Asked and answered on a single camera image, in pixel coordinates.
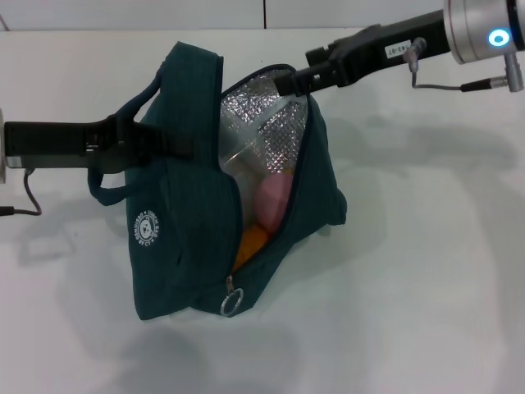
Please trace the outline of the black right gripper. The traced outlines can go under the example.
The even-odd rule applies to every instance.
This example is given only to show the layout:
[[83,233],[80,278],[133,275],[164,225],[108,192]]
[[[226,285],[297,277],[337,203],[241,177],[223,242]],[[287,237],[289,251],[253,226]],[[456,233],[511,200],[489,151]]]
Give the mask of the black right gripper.
[[420,59],[450,51],[442,10],[390,25],[371,25],[336,40],[335,48],[312,49],[305,53],[308,67],[286,71],[273,81],[280,96],[297,97],[336,85],[352,85],[374,72],[404,64],[404,53],[417,39],[426,43],[418,54]]

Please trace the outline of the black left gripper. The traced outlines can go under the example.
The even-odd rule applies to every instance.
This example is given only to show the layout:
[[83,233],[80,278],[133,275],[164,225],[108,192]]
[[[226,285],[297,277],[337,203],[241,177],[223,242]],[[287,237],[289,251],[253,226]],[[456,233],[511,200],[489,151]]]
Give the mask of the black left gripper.
[[[109,145],[109,120],[115,144]],[[139,166],[139,159],[192,159],[194,142],[187,135],[112,115],[90,123],[8,121],[4,124],[4,157],[9,168],[88,168],[120,173]]]

